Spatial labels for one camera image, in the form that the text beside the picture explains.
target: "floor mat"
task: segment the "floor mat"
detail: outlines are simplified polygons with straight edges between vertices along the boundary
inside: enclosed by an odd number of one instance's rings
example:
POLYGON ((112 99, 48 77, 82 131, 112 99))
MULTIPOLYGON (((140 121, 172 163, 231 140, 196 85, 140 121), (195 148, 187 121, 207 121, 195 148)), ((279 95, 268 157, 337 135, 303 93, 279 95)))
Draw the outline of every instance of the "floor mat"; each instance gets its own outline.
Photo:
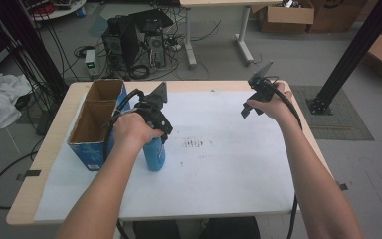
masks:
POLYGON ((89 28, 89 35, 92 37, 100 37, 103 32, 107 29, 107 20, 101 15, 95 17, 95 21, 89 28))
POLYGON ((374 140, 344 90, 340 90, 333 99, 330 105, 331 116, 312 115, 306 99, 314 99, 321 88, 291 86, 300 109, 316 139, 374 140))

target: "finger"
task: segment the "finger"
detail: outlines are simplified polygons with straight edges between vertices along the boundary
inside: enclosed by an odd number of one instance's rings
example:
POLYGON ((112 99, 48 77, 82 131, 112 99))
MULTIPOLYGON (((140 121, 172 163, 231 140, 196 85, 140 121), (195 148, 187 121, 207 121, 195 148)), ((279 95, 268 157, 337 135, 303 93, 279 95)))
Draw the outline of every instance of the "finger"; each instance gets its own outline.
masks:
POLYGON ((283 82, 277 82, 276 85, 279 91, 281 92, 285 91, 285 84, 283 82))
POLYGON ((287 99, 292 103, 292 96, 293 96, 293 92, 291 91, 287 91, 284 93, 284 95, 287 97, 287 99))
POLYGON ((263 106, 262 102, 256 100, 247 100, 247 104, 252 108, 259 108, 263 106))
POLYGON ((163 135, 164 135, 164 132, 162 130, 160 130, 160 129, 155 129, 151 133, 152 138, 161 137, 163 135))

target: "computer tower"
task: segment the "computer tower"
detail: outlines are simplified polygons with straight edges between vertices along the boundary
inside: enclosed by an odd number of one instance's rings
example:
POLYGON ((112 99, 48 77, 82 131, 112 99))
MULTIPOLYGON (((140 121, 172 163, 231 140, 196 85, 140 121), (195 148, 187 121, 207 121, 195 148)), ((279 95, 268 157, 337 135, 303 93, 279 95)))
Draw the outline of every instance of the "computer tower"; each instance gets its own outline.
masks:
POLYGON ((108 36, 103 36, 103 43, 104 47, 106 48, 106 52, 108 54, 122 54, 122 46, 120 43, 120 37, 119 35, 108 35, 108 36))
POLYGON ((110 54, 107 56, 107 66, 109 69, 114 71, 125 71, 127 70, 125 59, 123 55, 110 54))
POLYGON ((145 42, 148 47, 150 66, 155 68, 166 67, 163 33, 147 34, 145 42))
POLYGON ((125 63, 129 70, 136 61, 139 43, 135 24, 128 16, 117 16, 107 20, 108 28, 101 35, 106 49, 107 58, 125 63))

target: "desk leg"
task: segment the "desk leg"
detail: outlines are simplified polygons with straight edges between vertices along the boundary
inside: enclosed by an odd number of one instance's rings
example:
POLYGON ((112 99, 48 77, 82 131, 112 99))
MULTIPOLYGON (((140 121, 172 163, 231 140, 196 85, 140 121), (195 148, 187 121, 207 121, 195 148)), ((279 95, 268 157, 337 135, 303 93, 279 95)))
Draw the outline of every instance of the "desk leg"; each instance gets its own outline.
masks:
POLYGON ((185 17, 185 50, 187 51, 189 69, 193 70, 197 66, 197 60, 195 59, 194 50, 191 45, 191 21, 190 21, 190 11, 191 8, 186 9, 186 17, 185 17))
POLYGON ((250 53, 250 50, 248 50, 248 47, 244 42, 244 36, 247 30, 247 23, 248 23, 249 16, 250 16, 250 6, 245 6, 244 12, 243 12, 243 22, 241 24, 241 32, 240 34, 235 34, 235 37, 237 38, 238 46, 240 47, 241 51, 244 53, 244 57, 247 60, 247 67, 254 61, 253 56, 250 53))

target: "black metal stand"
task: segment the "black metal stand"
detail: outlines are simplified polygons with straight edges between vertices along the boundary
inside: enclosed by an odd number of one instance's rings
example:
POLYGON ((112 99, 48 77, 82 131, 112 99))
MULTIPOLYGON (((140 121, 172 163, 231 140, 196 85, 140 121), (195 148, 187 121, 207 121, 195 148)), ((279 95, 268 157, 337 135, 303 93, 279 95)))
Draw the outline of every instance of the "black metal stand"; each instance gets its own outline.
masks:
POLYGON ((365 53, 382 33, 382 0, 379 0, 346 49, 327 82, 308 104, 314 115, 328 115, 328 108, 365 53))

